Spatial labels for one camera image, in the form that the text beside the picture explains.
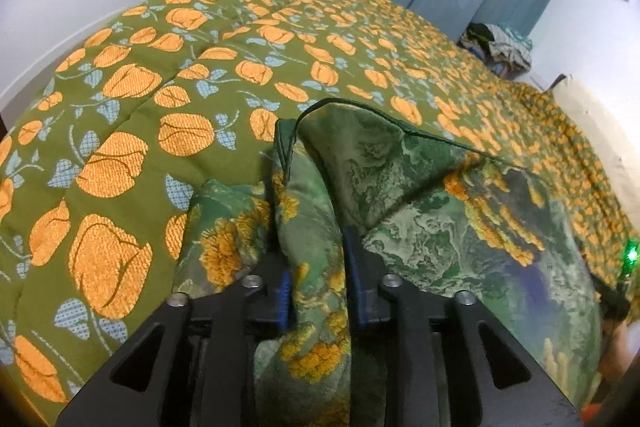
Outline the person's right hand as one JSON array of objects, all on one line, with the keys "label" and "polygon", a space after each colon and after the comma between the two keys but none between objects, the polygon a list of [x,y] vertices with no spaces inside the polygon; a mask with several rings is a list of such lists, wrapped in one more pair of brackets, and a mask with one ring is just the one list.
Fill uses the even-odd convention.
[{"label": "person's right hand", "polygon": [[604,320],[602,333],[608,337],[603,343],[604,351],[601,355],[598,371],[605,381],[615,384],[627,372],[634,355],[629,352],[627,341],[627,324]]}]

